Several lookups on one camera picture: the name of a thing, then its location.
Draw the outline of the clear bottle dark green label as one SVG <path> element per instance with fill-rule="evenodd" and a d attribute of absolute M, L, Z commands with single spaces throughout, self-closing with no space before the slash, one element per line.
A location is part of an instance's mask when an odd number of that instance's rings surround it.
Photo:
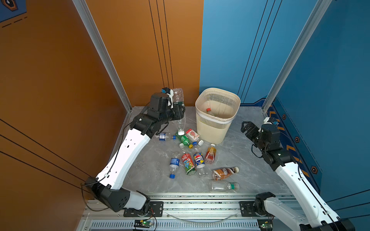
<path fill-rule="evenodd" d="M 177 130 L 178 130 L 177 133 L 179 135 L 184 135 L 186 116 L 185 116 L 183 89 L 181 88 L 173 89 L 172 102 L 173 102 L 173 108 L 175 110 L 175 123 L 177 125 Z"/>

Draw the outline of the clear bottle red label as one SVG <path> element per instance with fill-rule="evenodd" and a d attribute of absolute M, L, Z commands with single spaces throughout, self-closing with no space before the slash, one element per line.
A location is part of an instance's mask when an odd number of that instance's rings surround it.
<path fill-rule="evenodd" d="M 208 114 L 208 115 L 211 115 L 211 116 L 213 116 L 213 117 L 219 117 L 211 108 L 207 108 L 206 109 L 206 113 Z"/>

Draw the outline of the brown coffee drink bottle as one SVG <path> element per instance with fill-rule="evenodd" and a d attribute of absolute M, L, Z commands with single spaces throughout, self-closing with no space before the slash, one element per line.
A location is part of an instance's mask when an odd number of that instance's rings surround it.
<path fill-rule="evenodd" d="M 214 181 L 221 181 L 233 174 L 239 173 L 238 167 L 223 167 L 212 171 L 212 177 Z"/>

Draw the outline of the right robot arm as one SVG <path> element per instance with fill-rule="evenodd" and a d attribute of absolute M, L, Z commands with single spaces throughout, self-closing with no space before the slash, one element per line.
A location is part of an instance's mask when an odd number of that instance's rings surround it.
<path fill-rule="evenodd" d="M 355 226 L 349 219 L 340 216 L 322 199 L 306 179 L 294 156 L 283 149 L 280 130 L 274 118 L 259 128 L 244 121 L 241 132 L 262 153 L 262 159 L 286 183 L 304 214 L 301 215 L 284 205 L 273 193 L 256 195 L 254 209 L 260 216 L 274 216 L 293 231 L 353 231 Z"/>

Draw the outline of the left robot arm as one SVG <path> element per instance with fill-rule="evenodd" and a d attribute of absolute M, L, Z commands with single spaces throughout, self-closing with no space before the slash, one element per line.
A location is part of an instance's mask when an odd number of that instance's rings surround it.
<path fill-rule="evenodd" d="M 184 93 L 181 88 L 163 88 L 151 96 L 148 106 L 134 117 L 122 138 L 117 152 L 96 177 L 89 177 L 82 187 L 109 209 L 149 211 L 150 197 L 123 188 L 124 179 L 142 149 L 154 135 L 158 135 L 171 121 L 184 118 Z"/>

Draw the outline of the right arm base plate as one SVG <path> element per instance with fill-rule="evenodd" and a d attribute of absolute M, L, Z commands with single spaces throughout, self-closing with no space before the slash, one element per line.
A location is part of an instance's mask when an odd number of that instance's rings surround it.
<path fill-rule="evenodd" d="M 243 217 L 273 217 L 274 215 L 266 211 L 261 202 L 240 201 L 240 212 Z"/>

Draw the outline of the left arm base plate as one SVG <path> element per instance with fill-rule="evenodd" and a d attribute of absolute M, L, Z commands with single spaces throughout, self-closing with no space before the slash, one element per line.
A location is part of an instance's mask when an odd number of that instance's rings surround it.
<path fill-rule="evenodd" d="M 124 211 L 123 216 L 128 218 L 133 217 L 150 217 L 154 215 L 155 217 L 162 217 L 163 216 L 163 201 L 151 201 L 149 205 L 148 212 L 141 212 L 135 209 L 127 209 Z"/>

